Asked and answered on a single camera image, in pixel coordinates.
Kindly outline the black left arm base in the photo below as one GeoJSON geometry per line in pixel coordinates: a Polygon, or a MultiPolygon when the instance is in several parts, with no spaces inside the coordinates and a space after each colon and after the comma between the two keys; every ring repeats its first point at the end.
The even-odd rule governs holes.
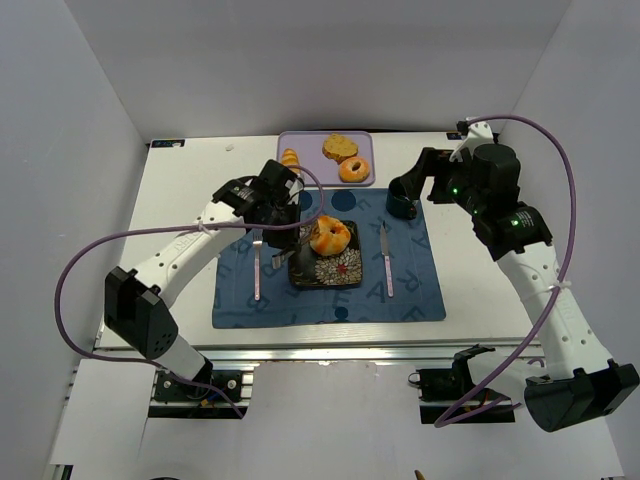
{"type": "Polygon", "coordinates": [[[240,419],[247,412],[253,374],[213,370],[203,387],[177,381],[165,371],[154,379],[148,408],[152,419],[240,419]]]}

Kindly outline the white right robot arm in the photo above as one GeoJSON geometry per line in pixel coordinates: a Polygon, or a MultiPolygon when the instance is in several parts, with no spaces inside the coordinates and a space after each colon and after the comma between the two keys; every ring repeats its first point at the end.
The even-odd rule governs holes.
{"type": "Polygon", "coordinates": [[[541,214],[520,201],[521,164],[508,146],[484,144],[449,154],[422,149],[416,164],[397,178],[415,196],[427,178],[434,204],[457,204],[473,231],[511,282],[543,350],[542,365],[519,359],[505,366],[491,347],[457,353],[456,387],[489,388],[526,407],[533,421],[555,432],[613,413],[639,386],[631,364],[617,363],[597,339],[570,286],[560,278],[552,235],[541,214]]]}

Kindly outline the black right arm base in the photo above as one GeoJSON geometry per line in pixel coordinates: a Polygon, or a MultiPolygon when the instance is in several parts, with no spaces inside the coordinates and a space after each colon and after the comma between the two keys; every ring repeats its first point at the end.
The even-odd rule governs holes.
{"type": "MultiPolygon", "coordinates": [[[[420,420],[422,424],[434,424],[449,406],[475,387],[467,368],[467,361],[484,353],[494,353],[495,348],[474,345],[454,355],[451,367],[418,369],[407,377],[408,384],[417,389],[420,399],[420,420]]],[[[453,417],[470,413],[478,408],[496,401],[500,395],[494,390],[485,388],[471,400],[457,409],[453,417]]],[[[493,407],[471,418],[464,419],[462,424],[489,424],[515,422],[514,407],[505,399],[493,407]]]]}

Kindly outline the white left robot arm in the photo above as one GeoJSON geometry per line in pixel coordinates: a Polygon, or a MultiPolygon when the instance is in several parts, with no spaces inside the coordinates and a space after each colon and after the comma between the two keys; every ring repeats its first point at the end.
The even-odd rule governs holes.
{"type": "Polygon", "coordinates": [[[105,279],[104,323],[145,360],[189,383],[205,384],[212,364],[185,340],[170,309],[216,256],[252,229],[271,246],[284,249],[299,232],[295,197],[300,175],[274,160],[256,176],[232,179],[212,196],[192,227],[153,257],[105,279]]]}

